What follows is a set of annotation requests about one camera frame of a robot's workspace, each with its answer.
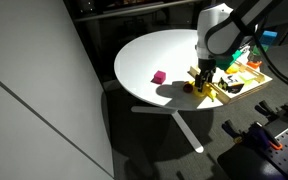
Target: dark floor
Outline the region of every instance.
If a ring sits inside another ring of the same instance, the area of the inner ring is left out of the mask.
[[[269,57],[288,76],[288,45],[272,47]],[[254,106],[266,100],[272,107],[288,102],[288,85],[267,66],[262,71],[273,78],[268,87],[230,105],[211,110],[180,112],[201,141],[205,151],[196,153],[169,115],[132,113],[133,105],[145,104],[122,88],[107,92],[116,180],[226,180],[217,163],[220,154],[233,146],[221,129],[231,119],[247,130],[254,121],[266,123]]]

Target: small block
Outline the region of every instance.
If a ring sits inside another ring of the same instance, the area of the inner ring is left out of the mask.
[[[163,71],[157,71],[154,74],[154,79],[153,82],[157,83],[157,84],[162,84],[166,79],[166,73]]]

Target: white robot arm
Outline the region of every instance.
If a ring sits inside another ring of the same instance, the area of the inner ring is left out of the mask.
[[[202,92],[211,82],[216,60],[227,59],[255,32],[255,26],[282,0],[246,0],[236,10],[222,3],[201,11],[198,19],[196,51],[200,74],[195,86]]]

